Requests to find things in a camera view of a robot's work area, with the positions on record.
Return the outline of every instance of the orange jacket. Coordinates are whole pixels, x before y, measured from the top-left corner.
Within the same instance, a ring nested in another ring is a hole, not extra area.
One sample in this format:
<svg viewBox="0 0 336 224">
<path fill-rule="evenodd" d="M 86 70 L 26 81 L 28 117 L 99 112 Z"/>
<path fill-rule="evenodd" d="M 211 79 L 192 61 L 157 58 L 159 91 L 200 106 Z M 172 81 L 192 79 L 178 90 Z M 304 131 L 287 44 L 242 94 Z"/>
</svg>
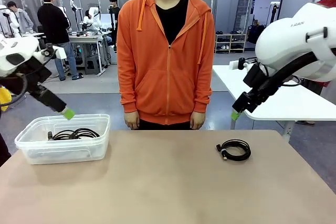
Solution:
<svg viewBox="0 0 336 224">
<path fill-rule="evenodd" d="M 118 77 L 125 113 L 158 124 L 188 122 L 209 104 L 215 30 L 210 8 L 189 0 L 171 45 L 154 0 L 130 0 L 118 17 Z"/>
</svg>

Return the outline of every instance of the hoodie cuff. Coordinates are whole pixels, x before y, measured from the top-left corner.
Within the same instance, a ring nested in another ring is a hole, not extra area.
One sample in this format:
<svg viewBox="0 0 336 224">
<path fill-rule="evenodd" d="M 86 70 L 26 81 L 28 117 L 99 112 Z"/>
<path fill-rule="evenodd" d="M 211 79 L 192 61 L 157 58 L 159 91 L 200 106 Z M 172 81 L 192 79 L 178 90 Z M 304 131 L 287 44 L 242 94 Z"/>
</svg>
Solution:
<svg viewBox="0 0 336 224">
<path fill-rule="evenodd" d="M 196 102 L 194 111 L 198 112 L 198 113 L 205 113 L 206 112 L 206 106 L 207 106 L 207 104 L 205 104 L 205 103 Z"/>
<path fill-rule="evenodd" d="M 126 103 L 123 106 L 124 106 L 125 113 L 132 113 L 132 112 L 137 111 L 135 102 Z"/>
</svg>

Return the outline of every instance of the clear plastic box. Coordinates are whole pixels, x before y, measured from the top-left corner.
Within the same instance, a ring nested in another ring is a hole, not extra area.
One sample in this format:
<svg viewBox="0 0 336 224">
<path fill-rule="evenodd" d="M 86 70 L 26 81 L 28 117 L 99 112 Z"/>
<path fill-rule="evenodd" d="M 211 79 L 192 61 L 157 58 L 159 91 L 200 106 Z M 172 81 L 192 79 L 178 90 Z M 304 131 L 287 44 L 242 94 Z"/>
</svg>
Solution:
<svg viewBox="0 0 336 224">
<path fill-rule="evenodd" d="M 71 120 L 46 116 L 29 123 L 15 138 L 15 144 L 33 165 L 100 160 L 105 157 L 109 144 L 110 125 L 110 116 L 106 114 L 75 115 Z M 100 137 L 48 141 L 49 131 L 55 135 L 78 128 L 89 128 Z"/>
</svg>

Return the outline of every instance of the person's right hand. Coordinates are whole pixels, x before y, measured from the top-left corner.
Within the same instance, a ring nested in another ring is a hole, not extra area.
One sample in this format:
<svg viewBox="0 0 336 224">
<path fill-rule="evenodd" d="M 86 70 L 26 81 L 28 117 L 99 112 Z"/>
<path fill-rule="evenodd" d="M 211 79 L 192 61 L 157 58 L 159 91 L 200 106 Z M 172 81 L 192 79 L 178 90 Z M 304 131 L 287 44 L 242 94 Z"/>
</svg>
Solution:
<svg viewBox="0 0 336 224">
<path fill-rule="evenodd" d="M 140 117 L 137 111 L 124 113 L 125 124 L 131 130 L 137 130 L 140 126 Z"/>
</svg>

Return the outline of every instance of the person in gray jacket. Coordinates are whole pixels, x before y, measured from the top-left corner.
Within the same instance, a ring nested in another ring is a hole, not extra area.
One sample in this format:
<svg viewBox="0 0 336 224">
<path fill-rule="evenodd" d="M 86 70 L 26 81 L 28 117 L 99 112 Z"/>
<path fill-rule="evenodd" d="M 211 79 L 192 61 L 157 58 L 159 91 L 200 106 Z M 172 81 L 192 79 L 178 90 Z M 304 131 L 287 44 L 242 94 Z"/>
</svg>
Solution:
<svg viewBox="0 0 336 224">
<path fill-rule="evenodd" d="M 15 2 L 13 1 L 9 1 L 7 3 L 7 7 L 15 13 L 20 24 L 20 32 L 22 34 L 25 34 L 26 32 L 32 33 L 34 23 L 29 18 L 28 14 L 24 10 L 17 8 Z"/>
</svg>

